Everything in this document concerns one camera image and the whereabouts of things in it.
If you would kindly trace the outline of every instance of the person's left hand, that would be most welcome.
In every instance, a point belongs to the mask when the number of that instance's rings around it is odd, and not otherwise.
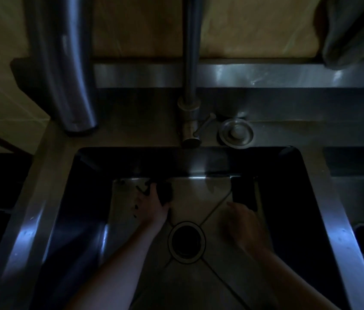
[[[141,224],[146,224],[154,234],[158,234],[168,217],[169,203],[164,206],[160,204],[158,193],[156,192],[156,184],[151,184],[149,196],[145,196],[138,191],[135,199],[136,207],[133,214]]]

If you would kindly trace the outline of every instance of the wooden wall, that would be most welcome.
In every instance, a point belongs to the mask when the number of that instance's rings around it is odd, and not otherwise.
[[[314,20],[324,21],[319,2],[206,0],[201,56],[314,57]],[[180,57],[182,0],[95,0],[93,47],[97,57]],[[34,153],[49,118],[19,91],[9,68],[28,54],[21,0],[0,0],[0,137]]]

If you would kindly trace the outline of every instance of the faucet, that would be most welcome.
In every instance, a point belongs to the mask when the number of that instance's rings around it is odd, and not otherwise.
[[[204,0],[182,0],[183,2],[183,94],[178,99],[182,121],[181,135],[183,148],[197,148],[199,138],[210,122],[216,119],[211,113],[199,126],[198,115],[201,101],[196,96],[196,77],[201,45],[201,25]]]

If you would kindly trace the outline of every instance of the stainless steel countertop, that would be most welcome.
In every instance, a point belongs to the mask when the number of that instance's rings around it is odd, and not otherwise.
[[[34,158],[0,244],[0,309],[28,309],[76,152],[83,147],[179,146],[174,104],[154,101],[115,106],[91,136],[68,138],[53,121]],[[364,309],[364,259],[333,188],[323,147],[364,146],[358,122],[252,121],[253,146],[295,146],[304,159],[352,309]],[[202,136],[219,146],[218,122]]]

